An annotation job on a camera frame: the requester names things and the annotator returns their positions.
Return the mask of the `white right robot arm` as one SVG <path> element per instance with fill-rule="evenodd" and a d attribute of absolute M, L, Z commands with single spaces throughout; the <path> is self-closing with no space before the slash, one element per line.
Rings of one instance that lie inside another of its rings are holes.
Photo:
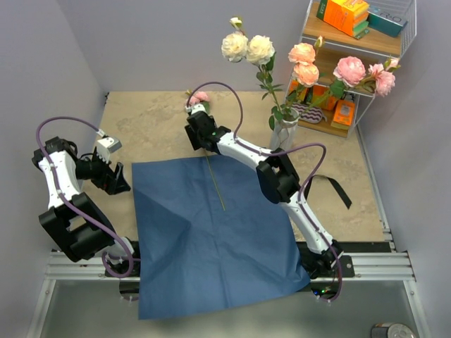
<path fill-rule="evenodd" d="M 319 275 L 331 276 L 339 268 L 343 250 L 309 207 L 299 175 L 285 152 L 271 152 L 240 139 L 204 111 L 188 114 L 185 131 L 193 149 L 230 157 L 256 172 L 262 194 L 279 205 L 302 233 Z"/>

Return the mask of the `pink rose stem with buds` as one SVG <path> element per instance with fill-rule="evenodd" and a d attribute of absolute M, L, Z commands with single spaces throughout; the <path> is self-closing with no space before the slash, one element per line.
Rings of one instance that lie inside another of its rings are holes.
<path fill-rule="evenodd" d="M 368 68 L 355 56 L 341 58 L 333 71 L 334 80 L 330 91 L 363 89 L 371 94 L 387 96 L 395 87 L 394 72 L 401 67 L 399 57 L 388 57 L 383 63 L 374 63 Z"/>

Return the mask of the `peach rose stem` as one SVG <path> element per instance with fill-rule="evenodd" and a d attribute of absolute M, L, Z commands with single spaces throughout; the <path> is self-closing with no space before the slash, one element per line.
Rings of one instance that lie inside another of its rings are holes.
<path fill-rule="evenodd" d="M 288 54 L 288 60 L 294 64 L 292 78 L 302 87 L 313 87 L 319 79 L 319 69 L 315 65 L 316 55 L 324 45 L 324 38 L 320 35 L 314 44 L 300 42 L 292 47 Z M 292 108 L 294 101 L 285 100 L 285 108 Z"/>

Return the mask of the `blue wrapping paper sheet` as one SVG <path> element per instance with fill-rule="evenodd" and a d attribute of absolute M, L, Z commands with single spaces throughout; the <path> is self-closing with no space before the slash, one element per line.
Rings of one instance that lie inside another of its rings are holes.
<path fill-rule="evenodd" d="M 293 294 L 309 284 L 287 213 L 225 156 L 132 165 L 139 317 L 178 318 Z"/>

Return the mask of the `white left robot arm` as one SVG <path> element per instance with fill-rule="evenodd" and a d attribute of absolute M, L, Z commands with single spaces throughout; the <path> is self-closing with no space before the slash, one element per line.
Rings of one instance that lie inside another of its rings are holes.
<path fill-rule="evenodd" d="M 108 195 L 129 192 L 124 165 L 117 163 L 112 168 L 109 159 L 120 146 L 116 138 L 103 137 L 93 153 L 79 156 L 74 142 L 54 137 L 37 149 L 32 162 L 44 174 L 49 191 L 48 209 L 39 216 L 39 222 L 72 262 L 101 255 L 110 275 L 138 276 L 146 268 L 146 259 L 136 252 L 134 242 L 117 235 L 79 185 L 87 180 Z"/>

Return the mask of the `black ribbon with gold lettering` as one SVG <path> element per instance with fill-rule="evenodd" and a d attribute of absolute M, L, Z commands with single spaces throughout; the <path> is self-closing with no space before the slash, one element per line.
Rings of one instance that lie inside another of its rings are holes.
<path fill-rule="evenodd" d="M 310 193 L 310 189 L 311 189 L 312 183 L 315 178 L 321 178 L 321 179 L 327 180 L 331 184 L 332 188 L 335 190 L 336 194 L 340 197 L 340 199 L 344 203 L 345 207 L 347 209 L 350 209 L 350 207 L 352 205 L 351 198 L 349 198 L 348 194 L 342 188 L 341 184 L 337 180 L 335 180 L 332 177 L 326 176 L 326 175 L 315 174 L 308 180 L 307 185 L 305 186 L 305 189 L 304 189 L 304 198 L 305 199 L 308 199 L 308 195 Z"/>

